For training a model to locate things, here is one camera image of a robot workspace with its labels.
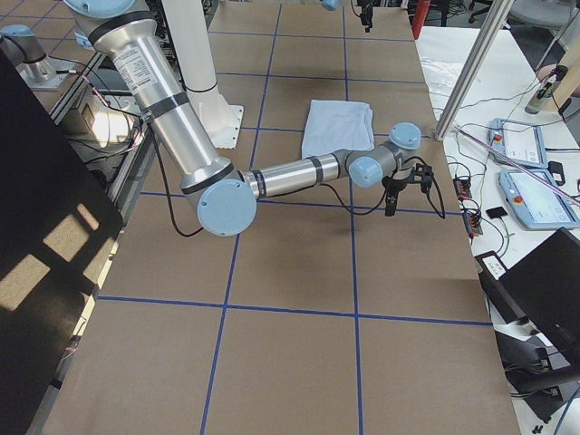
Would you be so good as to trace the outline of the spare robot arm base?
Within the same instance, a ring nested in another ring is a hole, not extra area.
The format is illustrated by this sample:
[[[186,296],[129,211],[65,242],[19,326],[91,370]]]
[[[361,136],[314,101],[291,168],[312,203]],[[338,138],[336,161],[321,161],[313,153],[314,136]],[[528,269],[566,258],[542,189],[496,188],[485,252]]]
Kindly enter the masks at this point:
[[[49,60],[33,30],[25,24],[10,24],[1,29],[1,49],[14,68],[22,65],[21,77],[33,91],[57,91],[65,79]]]

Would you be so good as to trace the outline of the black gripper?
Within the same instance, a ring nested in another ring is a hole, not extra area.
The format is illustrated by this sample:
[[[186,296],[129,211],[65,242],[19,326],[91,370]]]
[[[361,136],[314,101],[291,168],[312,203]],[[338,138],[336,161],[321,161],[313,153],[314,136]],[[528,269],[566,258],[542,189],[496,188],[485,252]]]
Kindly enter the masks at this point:
[[[395,177],[384,177],[382,185],[385,188],[385,210],[386,217],[393,217],[397,210],[398,196],[401,191],[406,189],[411,182],[412,175],[407,175],[405,178],[396,179]]]
[[[356,6],[360,8],[358,17],[364,25],[364,31],[368,34],[372,29],[373,0],[357,0]]]

